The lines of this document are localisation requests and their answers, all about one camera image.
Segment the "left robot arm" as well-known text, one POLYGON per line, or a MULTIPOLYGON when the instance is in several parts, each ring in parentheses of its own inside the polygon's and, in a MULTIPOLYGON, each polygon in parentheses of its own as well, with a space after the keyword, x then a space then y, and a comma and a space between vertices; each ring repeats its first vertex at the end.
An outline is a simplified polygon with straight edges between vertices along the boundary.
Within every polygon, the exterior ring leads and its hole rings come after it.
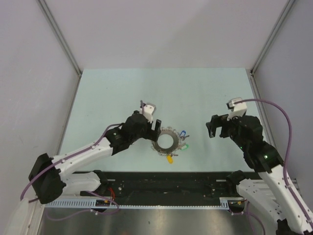
POLYGON ((161 133, 161 120, 153 121, 153 115, 134 111, 124 123, 109 125, 98 140, 71 153, 41 154, 28 176, 37 200, 48 204, 67 192, 91 191, 104 195, 108 183, 97 172, 76 173, 76 170, 102 157, 110 157, 128 149, 138 139, 156 142, 161 133))

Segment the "metal disc keyring holder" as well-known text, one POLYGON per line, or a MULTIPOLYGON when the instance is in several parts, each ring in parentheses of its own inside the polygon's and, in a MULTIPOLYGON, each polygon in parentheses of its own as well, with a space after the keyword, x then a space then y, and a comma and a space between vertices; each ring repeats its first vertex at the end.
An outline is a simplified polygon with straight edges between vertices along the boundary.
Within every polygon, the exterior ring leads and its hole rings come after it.
POLYGON ((181 146, 187 144, 179 135, 180 132, 172 127, 161 127, 161 134, 152 142, 151 149, 160 156, 178 156, 181 146))

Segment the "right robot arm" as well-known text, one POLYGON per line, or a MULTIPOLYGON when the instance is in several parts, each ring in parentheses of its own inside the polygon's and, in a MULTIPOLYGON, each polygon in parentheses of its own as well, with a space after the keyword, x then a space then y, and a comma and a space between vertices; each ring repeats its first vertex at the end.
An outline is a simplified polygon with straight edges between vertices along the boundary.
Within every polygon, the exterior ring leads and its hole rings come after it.
POLYGON ((287 173, 275 147, 264 141, 263 127, 257 117, 242 116, 228 119, 227 115, 213 115, 206 123, 209 136, 230 138, 243 152, 247 165, 267 184, 274 199, 265 195, 241 170, 227 176, 225 190, 230 196, 242 196, 269 216, 277 224, 278 235, 311 235, 313 214, 287 173))

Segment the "green key tag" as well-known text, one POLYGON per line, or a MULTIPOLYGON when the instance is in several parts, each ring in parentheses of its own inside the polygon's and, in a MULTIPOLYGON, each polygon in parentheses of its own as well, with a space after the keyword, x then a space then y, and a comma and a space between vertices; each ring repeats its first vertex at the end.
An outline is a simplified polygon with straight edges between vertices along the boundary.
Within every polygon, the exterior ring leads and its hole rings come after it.
POLYGON ((188 148, 189 148, 189 145, 185 144, 185 145, 182 145, 180 149, 181 149, 181 150, 186 150, 186 149, 188 149, 188 148))

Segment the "yellow key tag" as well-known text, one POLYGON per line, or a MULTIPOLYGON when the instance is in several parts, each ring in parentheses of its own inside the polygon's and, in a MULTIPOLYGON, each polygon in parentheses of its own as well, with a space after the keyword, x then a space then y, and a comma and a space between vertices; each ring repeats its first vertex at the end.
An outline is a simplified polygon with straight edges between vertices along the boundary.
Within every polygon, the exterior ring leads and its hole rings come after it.
POLYGON ((172 164, 172 163, 174 162, 171 155, 168 155, 168 156, 166 157, 166 159, 167 159, 167 161, 168 161, 169 164, 172 164))

